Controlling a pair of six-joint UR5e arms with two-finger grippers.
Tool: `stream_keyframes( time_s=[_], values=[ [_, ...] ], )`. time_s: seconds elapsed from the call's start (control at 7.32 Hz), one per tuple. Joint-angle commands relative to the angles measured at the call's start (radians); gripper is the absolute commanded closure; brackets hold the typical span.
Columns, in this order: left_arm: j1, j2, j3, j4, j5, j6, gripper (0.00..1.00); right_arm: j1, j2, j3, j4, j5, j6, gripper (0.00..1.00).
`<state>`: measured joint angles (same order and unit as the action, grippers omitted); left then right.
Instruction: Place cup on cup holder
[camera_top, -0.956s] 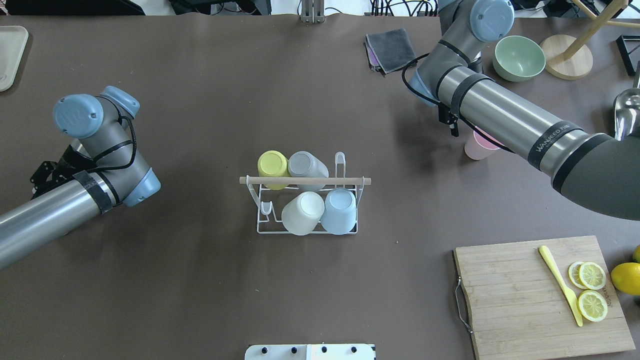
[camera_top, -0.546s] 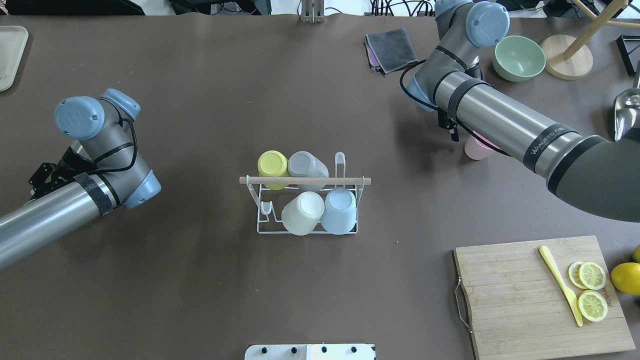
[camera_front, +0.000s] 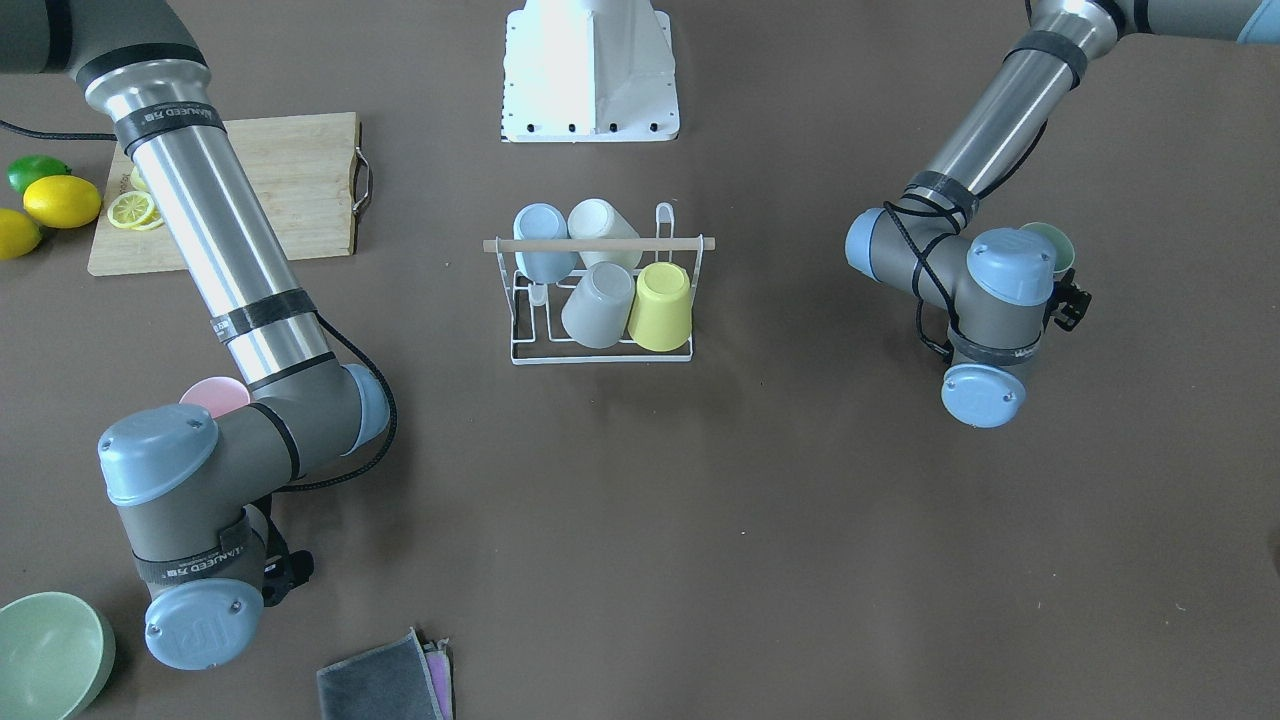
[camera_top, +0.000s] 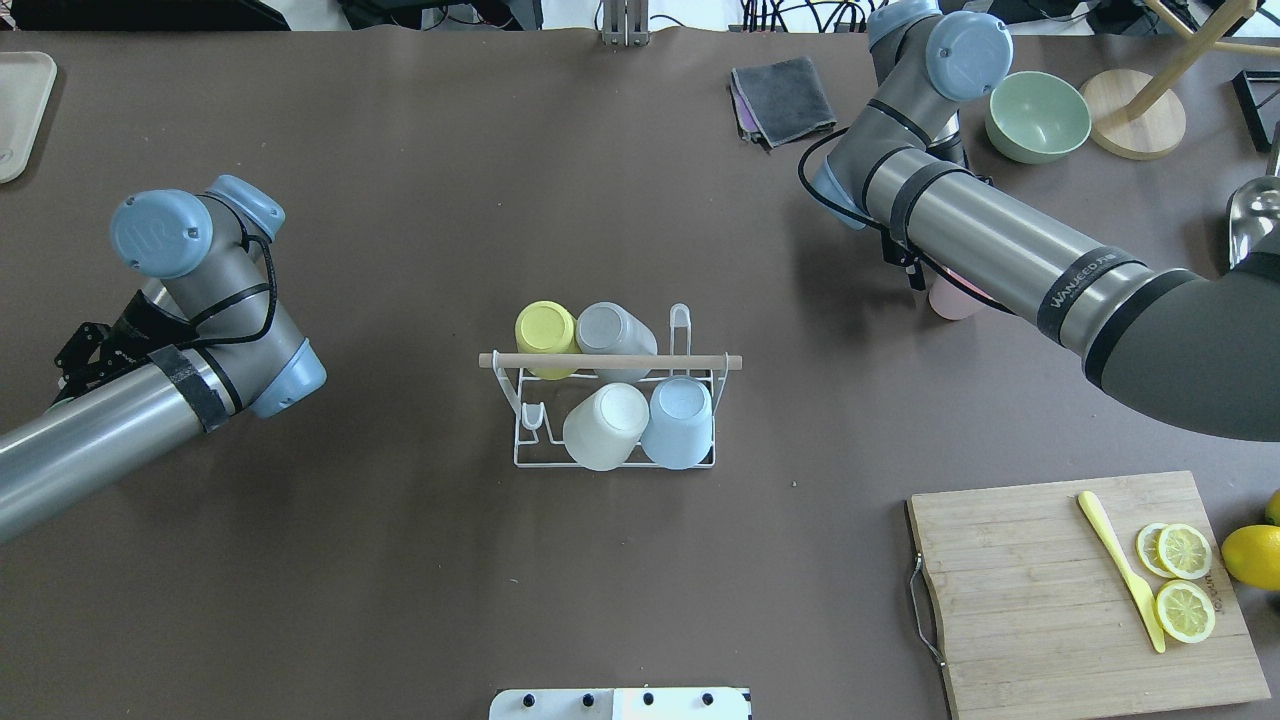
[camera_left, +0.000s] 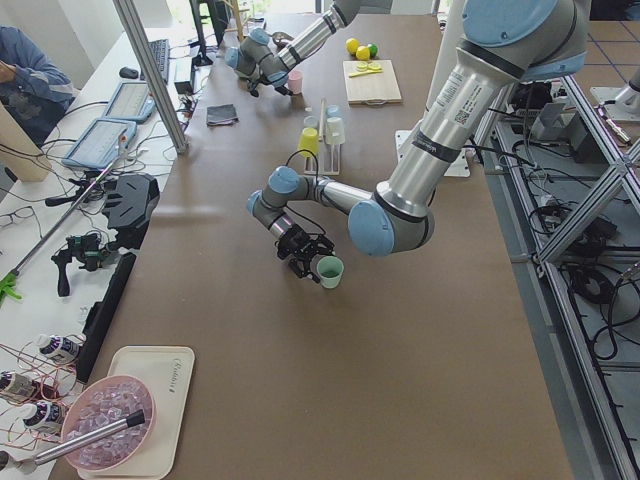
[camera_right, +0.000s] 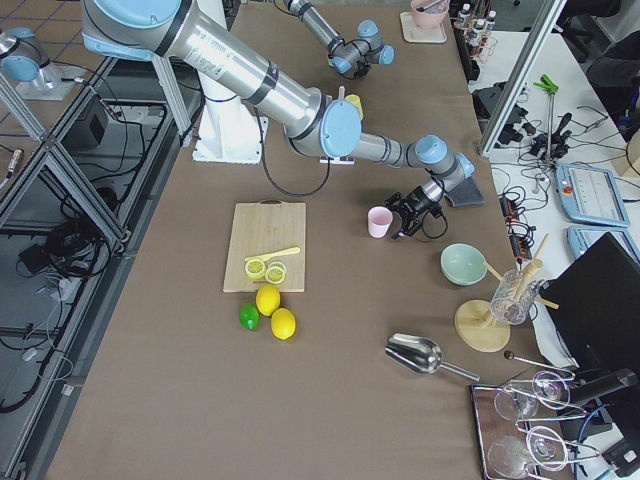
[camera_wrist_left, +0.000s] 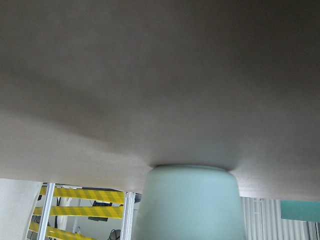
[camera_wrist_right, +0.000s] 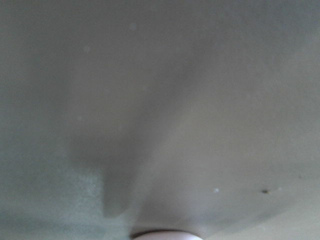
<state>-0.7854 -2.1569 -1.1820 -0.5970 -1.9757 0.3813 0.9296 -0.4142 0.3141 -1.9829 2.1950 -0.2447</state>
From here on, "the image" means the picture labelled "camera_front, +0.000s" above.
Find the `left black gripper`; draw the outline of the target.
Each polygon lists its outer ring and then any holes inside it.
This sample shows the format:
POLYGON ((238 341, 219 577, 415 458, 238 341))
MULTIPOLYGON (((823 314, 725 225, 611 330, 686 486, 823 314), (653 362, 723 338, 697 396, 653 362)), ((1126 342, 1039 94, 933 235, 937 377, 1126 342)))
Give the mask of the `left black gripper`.
POLYGON ((1053 292, 1044 307, 1044 327, 1052 322, 1065 332, 1073 332, 1091 306, 1092 295, 1075 283, 1075 270, 1066 270, 1053 283, 1053 292))

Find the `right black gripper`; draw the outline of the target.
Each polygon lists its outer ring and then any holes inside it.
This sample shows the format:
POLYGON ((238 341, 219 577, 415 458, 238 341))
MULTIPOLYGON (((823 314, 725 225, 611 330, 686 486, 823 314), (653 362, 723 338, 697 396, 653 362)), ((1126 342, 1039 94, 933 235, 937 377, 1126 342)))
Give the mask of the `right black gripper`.
POLYGON ((291 551, 273 519, 266 515, 266 564, 262 579, 262 603, 275 607, 314 574, 314 556, 306 550, 291 551))

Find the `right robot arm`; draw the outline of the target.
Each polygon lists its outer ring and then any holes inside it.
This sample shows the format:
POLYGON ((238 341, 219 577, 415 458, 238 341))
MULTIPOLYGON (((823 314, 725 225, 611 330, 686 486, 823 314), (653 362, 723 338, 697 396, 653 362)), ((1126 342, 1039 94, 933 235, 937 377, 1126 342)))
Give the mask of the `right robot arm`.
POLYGON ((214 416, 177 401, 99 437, 105 493, 148 592, 160 664, 218 667, 252 643, 292 557, 260 502, 317 488, 314 471, 389 447, 396 401, 296 278, 210 99, 212 72, 165 1, 5 1, 3 72, 69 77, 147 183, 212 341, 250 392, 214 416))

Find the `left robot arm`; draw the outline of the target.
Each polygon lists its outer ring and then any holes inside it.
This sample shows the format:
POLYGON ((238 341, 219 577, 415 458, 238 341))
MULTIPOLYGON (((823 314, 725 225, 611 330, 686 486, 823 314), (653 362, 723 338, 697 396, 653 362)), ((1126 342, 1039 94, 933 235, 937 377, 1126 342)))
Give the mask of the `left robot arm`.
POLYGON ((980 202, 1039 142, 1053 109, 1092 61, 1129 35, 1277 42, 1275 1, 1029 1, 1012 45, 968 117, 901 197, 858 217, 847 263, 870 279, 934 306, 942 341, 919 340, 947 364, 940 397, 964 424, 1012 420, 1046 327, 1073 329, 1091 296, 1073 281, 1066 240, 1033 227, 965 229, 980 202))

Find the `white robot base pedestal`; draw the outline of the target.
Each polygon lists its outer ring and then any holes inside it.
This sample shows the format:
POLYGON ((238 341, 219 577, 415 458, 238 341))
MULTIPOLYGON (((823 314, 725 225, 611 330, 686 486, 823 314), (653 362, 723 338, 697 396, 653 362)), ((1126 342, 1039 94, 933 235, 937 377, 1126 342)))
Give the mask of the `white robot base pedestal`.
POLYGON ((527 1, 506 18, 503 69, 508 143, 678 137, 671 19, 649 1, 527 1))

